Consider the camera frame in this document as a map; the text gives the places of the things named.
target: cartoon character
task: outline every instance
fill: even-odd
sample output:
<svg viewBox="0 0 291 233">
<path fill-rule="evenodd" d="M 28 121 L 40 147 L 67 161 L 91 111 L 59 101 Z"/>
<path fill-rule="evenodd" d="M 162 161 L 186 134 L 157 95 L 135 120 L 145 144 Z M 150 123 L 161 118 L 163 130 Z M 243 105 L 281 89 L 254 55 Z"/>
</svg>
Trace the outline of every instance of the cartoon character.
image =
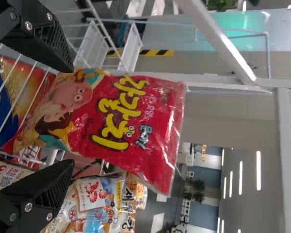
<svg viewBox="0 0 291 233">
<path fill-rule="evenodd" d="M 13 153 L 30 144 L 44 147 L 45 141 L 48 140 L 59 144 L 54 147 L 66 150 L 69 146 L 68 134 L 78 130 L 71 121 L 72 112 L 91 100 L 93 94 L 91 83 L 97 79 L 91 78 L 93 75 L 95 76 L 95 73 L 85 74 L 85 70 L 78 70 L 73 75 L 58 75 L 28 119 L 26 126 L 17 135 Z"/>
</svg>

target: floor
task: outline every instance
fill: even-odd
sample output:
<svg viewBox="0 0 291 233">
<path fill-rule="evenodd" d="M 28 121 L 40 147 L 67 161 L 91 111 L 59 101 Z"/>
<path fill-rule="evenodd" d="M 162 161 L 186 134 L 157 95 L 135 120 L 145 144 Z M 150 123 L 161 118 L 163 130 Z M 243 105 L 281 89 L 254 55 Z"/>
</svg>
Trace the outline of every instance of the floor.
<svg viewBox="0 0 291 233">
<path fill-rule="evenodd" d="M 145 210 L 137 211 L 135 231 L 137 233 L 163 232 L 168 225 L 178 224 L 183 193 L 184 181 L 177 172 L 170 198 L 164 199 L 150 190 Z"/>
</svg>

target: ceiling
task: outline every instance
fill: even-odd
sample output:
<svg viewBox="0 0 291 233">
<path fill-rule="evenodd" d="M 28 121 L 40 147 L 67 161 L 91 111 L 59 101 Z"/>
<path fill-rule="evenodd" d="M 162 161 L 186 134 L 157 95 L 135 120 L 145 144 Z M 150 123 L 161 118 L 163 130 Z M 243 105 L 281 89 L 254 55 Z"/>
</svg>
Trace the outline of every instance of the ceiling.
<svg viewBox="0 0 291 233">
<path fill-rule="evenodd" d="M 242 194 L 239 195 L 239 167 L 242 161 Z M 257 190 L 255 150 L 226 149 L 222 167 L 223 196 L 226 177 L 226 199 L 221 199 L 219 217 L 225 221 L 225 232 L 282 233 L 284 211 L 280 158 L 276 149 L 261 150 L 261 190 Z M 233 171 L 232 196 L 229 197 L 230 172 Z"/>
</svg>

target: shrimp illustration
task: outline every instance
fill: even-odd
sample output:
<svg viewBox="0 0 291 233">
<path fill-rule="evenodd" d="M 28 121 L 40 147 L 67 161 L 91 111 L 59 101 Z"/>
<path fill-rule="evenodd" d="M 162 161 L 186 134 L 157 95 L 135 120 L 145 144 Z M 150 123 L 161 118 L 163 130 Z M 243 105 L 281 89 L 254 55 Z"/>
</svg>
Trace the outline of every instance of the shrimp illustration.
<svg viewBox="0 0 291 233">
<path fill-rule="evenodd" d="M 88 194 L 93 193 L 99 186 L 99 182 L 96 182 L 95 184 L 92 185 L 92 183 L 88 183 L 90 185 L 90 187 L 88 188 L 87 186 L 85 186 L 84 188 L 86 189 L 86 192 Z"/>
<path fill-rule="evenodd" d="M 94 191 L 93 193 L 87 195 L 87 197 L 89 198 L 89 201 L 91 203 L 95 203 L 97 201 L 97 199 L 98 199 L 98 195 L 97 195 L 96 191 Z"/>
<path fill-rule="evenodd" d="M 108 196 L 108 192 L 102 192 L 103 190 L 101 189 L 99 192 L 99 198 L 105 199 Z"/>
</svg>

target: ceiling light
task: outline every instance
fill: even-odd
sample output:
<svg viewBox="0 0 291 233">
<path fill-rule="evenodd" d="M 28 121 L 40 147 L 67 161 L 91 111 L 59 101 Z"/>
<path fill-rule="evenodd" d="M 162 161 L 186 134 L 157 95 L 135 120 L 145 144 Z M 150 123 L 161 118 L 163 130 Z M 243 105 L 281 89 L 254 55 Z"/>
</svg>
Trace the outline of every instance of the ceiling light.
<svg viewBox="0 0 291 233">
<path fill-rule="evenodd" d="M 217 233 L 220 233 L 220 218 L 218 218 L 218 227 L 217 227 Z"/>
<path fill-rule="evenodd" d="M 224 220 L 222 220 L 221 233 L 224 233 Z"/>
<path fill-rule="evenodd" d="M 225 196 L 226 196 L 226 177 L 224 177 L 223 199 L 225 199 Z"/>
<path fill-rule="evenodd" d="M 239 195 L 243 193 L 243 162 L 239 162 Z"/>
<path fill-rule="evenodd" d="M 224 149 L 222 150 L 222 161 L 221 161 L 221 166 L 223 166 L 224 163 Z"/>
<path fill-rule="evenodd" d="M 242 3 L 242 11 L 245 12 L 247 10 L 247 1 L 243 1 Z"/>
<path fill-rule="evenodd" d="M 261 151 L 257 151 L 257 190 L 261 190 Z"/>
<path fill-rule="evenodd" d="M 229 197 L 232 197 L 232 188 L 233 188 L 233 171 L 229 174 Z"/>
</svg>

